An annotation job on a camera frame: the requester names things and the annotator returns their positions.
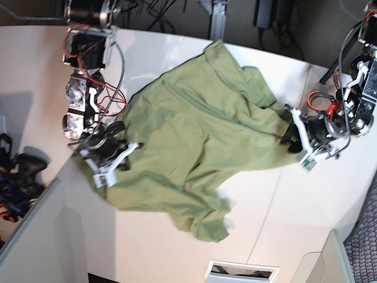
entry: white tabletop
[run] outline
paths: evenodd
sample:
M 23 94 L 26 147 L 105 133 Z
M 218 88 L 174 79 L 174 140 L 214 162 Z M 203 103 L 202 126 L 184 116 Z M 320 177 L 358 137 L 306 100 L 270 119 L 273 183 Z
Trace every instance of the white tabletop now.
M 21 150 L 35 147 L 51 159 L 42 175 L 45 182 L 55 177 L 71 154 L 61 130 L 68 108 L 65 85 L 72 73 L 62 64 L 65 31 L 65 27 L 0 28 L 0 111 L 6 115 L 9 132 L 21 137 Z M 210 44 L 130 30 L 119 31 L 116 39 L 125 57 L 122 90 L 127 98 Z M 305 95 L 320 87 L 316 82 L 326 72 L 267 52 L 226 47 L 241 66 L 259 68 L 277 99 L 291 106 L 299 107 Z M 120 70 L 113 50 L 102 73 L 109 83 L 117 84 Z M 324 88 L 334 91 L 331 81 Z M 72 161 L 58 177 L 66 206 L 82 218 L 88 272 L 120 282 L 149 283 L 151 278 L 203 282 L 209 260 L 216 259 L 278 266 L 274 283 L 290 282 L 302 258 L 320 252 L 333 228 L 347 234 L 355 223 L 376 170 L 377 152 L 372 147 L 376 141 L 373 128 L 366 137 L 353 139 L 340 160 L 320 163 L 311 174 L 294 164 L 241 172 L 227 180 L 219 194 L 232 205 L 227 216 L 230 235 L 218 244 L 178 231 L 166 213 L 117 211 L 92 193 Z

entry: gray carpet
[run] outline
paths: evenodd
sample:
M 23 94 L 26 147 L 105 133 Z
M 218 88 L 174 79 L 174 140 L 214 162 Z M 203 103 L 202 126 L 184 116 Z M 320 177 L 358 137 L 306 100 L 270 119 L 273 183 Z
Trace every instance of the gray carpet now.
M 377 280 L 377 178 L 365 199 L 359 220 L 344 242 L 356 283 Z

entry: gray floor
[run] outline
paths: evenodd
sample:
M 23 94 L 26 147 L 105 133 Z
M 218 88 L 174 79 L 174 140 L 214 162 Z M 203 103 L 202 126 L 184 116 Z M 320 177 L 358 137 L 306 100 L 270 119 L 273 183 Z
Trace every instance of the gray floor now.
M 59 10 L 62 0 L 2 0 L 15 12 L 22 15 L 47 15 L 52 9 Z M 257 29 L 253 26 L 253 15 L 256 0 L 229 0 L 224 41 L 245 47 L 260 49 Z M 339 49 L 347 31 L 356 23 L 342 7 L 357 18 L 363 17 L 366 0 L 296 0 L 292 18 L 292 32 L 302 47 L 306 61 L 312 64 L 329 67 L 339 54 Z M 207 38 L 210 17 L 200 7 L 197 0 L 188 0 L 186 11 L 183 12 L 184 0 L 177 0 L 166 13 L 166 17 L 175 26 L 178 34 L 190 37 Z M 152 22 L 146 12 L 135 9 L 130 14 L 127 24 L 127 13 L 120 24 L 132 29 L 146 29 Z M 17 21 L 0 11 L 0 25 L 22 25 L 25 21 Z M 161 32 L 159 25 L 153 31 Z M 279 42 L 272 33 L 266 31 L 264 44 L 269 52 L 277 52 Z M 360 45 L 356 44 L 345 61 L 345 71 L 352 58 L 357 56 Z M 280 54 L 292 58 L 300 58 L 295 47 L 280 50 Z

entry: metal bracket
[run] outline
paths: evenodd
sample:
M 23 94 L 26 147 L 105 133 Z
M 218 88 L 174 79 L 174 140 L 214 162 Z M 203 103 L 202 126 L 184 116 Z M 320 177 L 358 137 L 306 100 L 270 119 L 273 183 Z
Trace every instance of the metal bracket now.
M 226 5 L 229 0 L 202 0 L 199 4 L 211 15 L 210 40 L 222 40 L 225 32 Z
M 111 162 L 108 166 L 103 166 L 98 168 L 97 164 L 92 159 L 85 159 L 89 167 L 94 171 L 94 182 L 97 188 L 103 187 L 107 185 L 108 187 L 114 186 L 117 182 L 117 178 L 115 176 L 115 169 L 119 166 L 119 164 L 135 149 L 141 147 L 140 143 L 130 143 L 125 151 L 123 151 L 119 156 Z M 87 157 L 88 152 L 86 149 L 80 151 L 80 155 L 82 157 Z
M 327 158 L 336 151 L 335 147 L 328 145 L 326 150 L 323 148 L 313 148 L 310 143 L 309 135 L 306 126 L 301 118 L 302 112 L 297 108 L 291 108 L 285 105 L 286 109 L 292 114 L 293 122 L 297 126 L 300 134 L 301 144 L 303 150 L 298 154 L 297 160 L 299 164 L 307 171 L 310 172 L 319 163 L 320 160 Z

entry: green cloth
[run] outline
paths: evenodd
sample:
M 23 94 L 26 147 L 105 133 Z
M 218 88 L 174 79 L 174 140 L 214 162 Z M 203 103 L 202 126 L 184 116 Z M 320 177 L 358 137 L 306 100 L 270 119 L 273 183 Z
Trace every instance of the green cloth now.
M 136 94 L 120 139 L 145 143 L 118 182 L 96 189 L 120 210 L 168 212 L 182 231 L 218 242 L 230 211 L 216 189 L 242 170 L 294 162 L 279 140 L 289 117 L 257 68 L 241 68 L 221 41 Z

